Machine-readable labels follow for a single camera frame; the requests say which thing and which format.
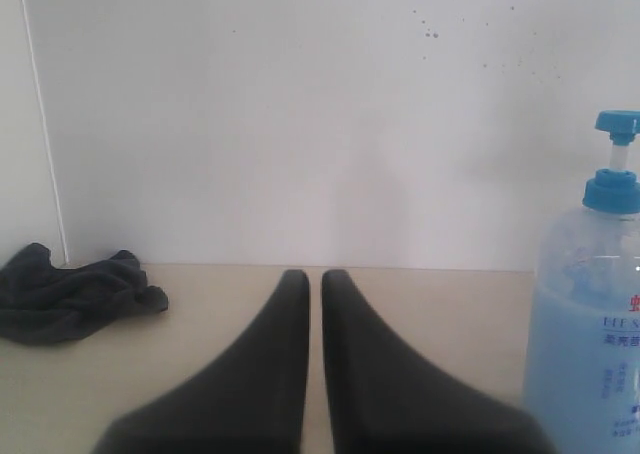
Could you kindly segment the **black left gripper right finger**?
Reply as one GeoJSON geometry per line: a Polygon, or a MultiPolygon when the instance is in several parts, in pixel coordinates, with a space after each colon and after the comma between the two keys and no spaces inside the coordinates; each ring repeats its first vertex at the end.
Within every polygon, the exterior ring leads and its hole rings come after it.
{"type": "Polygon", "coordinates": [[[406,343],[347,271],[326,271],[321,289],[335,452],[554,452],[530,415],[459,381],[406,343]]]}

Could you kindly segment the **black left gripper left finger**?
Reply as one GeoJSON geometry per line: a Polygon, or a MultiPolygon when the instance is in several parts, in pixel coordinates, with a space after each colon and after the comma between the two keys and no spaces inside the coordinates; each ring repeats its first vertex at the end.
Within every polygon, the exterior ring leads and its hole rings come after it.
{"type": "Polygon", "coordinates": [[[97,453],[298,453],[310,338],[310,285],[285,271],[240,336],[202,371],[115,420],[97,453]]]}

